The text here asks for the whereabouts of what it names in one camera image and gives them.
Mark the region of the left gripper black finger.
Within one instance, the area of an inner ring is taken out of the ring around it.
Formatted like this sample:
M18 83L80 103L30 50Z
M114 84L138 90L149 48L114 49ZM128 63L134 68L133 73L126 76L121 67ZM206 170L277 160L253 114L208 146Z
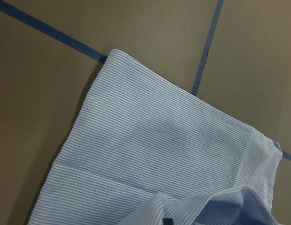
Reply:
M163 225L174 225L174 221L172 218L163 218L162 222L163 222Z

